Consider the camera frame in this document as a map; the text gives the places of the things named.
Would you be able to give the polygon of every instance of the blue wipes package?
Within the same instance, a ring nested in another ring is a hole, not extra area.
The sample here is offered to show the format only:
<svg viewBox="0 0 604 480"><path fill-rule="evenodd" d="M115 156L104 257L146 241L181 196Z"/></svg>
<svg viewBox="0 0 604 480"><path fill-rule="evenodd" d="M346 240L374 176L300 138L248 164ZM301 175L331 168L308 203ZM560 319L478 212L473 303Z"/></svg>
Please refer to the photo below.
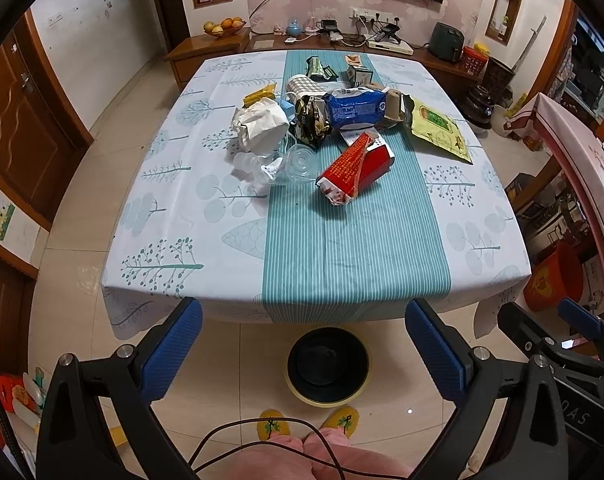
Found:
<svg viewBox="0 0 604 480"><path fill-rule="evenodd" d="M368 88L343 88L325 94L326 115L329 124L340 129L358 124L365 127L384 118L386 94Z"/></svg>

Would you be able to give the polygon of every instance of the wall outlet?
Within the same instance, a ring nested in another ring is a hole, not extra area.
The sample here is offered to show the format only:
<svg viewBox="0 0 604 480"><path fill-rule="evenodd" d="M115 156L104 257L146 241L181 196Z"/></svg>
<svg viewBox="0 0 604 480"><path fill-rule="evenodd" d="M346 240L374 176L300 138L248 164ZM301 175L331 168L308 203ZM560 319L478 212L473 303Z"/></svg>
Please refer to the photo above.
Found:
<svg viewBox="0 0 604 480"><path fill-rule="evenodd" d="M351 18L358 18L360 16L363 17L365 20L367 20L367 22L377 19L378 22L382 22L382 23L396 23L395 14L392 14L390 12L380 12L378 10L362 9L361 7L352 7ZM400 27L402 27L402 20L400 19L400 21L397 22L397 24L400 25Z"/></svg>
<svg viewBox="0 0 604 480"><path fill-rule="evenodd" d="M61 19L62 19L62 14L56 14L55 16L50 16L47 18L47 25L49 27L51 25L55 25Z"/></svg>

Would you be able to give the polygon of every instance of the floral wallpaper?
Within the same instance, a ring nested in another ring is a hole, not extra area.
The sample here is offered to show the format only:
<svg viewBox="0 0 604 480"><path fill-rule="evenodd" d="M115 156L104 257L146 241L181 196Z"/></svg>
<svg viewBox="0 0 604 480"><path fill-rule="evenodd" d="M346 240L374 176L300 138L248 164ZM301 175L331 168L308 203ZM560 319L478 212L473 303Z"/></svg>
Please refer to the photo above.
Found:
<svg viewBox="0 0 604 480"><path fill-rule="evenodd" d="M249 12L261 1L248 0ZM349 18L351 7L364 7L394 13L401 20L400 37L421 44L429 40L437 22L458 28L472 39L481 5L482 0L444 0L442 4L430 0L269 0L255 13L251 25L257 32L272 32L275 24L285 27L292 16L303 25L314 16L335 19L343 32L355 32L355 21Z"/></svg>

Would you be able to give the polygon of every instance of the teal striped table runner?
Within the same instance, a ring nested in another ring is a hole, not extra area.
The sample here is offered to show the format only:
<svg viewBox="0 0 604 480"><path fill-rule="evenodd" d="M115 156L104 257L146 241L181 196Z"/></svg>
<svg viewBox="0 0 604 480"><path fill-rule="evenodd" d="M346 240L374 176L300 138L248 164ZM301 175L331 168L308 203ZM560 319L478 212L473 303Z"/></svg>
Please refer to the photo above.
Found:
<svg viewBox="0 0 604 480"><path fill-rule="evenodd" d="M289 50L283 84L319 56L339 76L344 54ZM379 76L366 54L365 66ZM274 322L341 323L376 304L443 297L450 270L424 178L399 127L383 133L395 152L389 173L347 206L332 206L313 185L271 189L262 301ZM318 152L327 168L344 149L330 136Z"/></svg>

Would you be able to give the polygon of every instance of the metal screw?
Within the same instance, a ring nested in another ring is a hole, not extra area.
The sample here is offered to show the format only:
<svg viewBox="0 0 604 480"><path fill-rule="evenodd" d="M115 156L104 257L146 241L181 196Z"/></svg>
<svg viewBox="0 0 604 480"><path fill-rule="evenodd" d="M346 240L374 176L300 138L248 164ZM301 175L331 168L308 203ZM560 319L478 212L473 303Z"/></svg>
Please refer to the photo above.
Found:
<svg viewBox="0 0 604 480"><path fill-rule="evenodd" d="M486 361L490 357L490 352L483 346L476 346L472 349L472 354L480 361Z"/></svg>
<svg viewBox="0 0 604 480"><path fill-rule="evenodd" d="M68 366L73 361L73 354L62 354L60 359L58 359L58 363L62 366Z"/></svg>
<svg viewBox="0 0 604 480"><path fill-rule="evenodd" d="M136 348L133 345L122 345L116 350L116 354L118 357L126 358L131 357L133 355L133 350Z"/></svg>
<svg viewBox="0 0 604 480"><path fill-rule="evenodd" d="M533 362L540 368L544 368L548 365L548 359L541 354L535 354L533 356Z"/></svg>

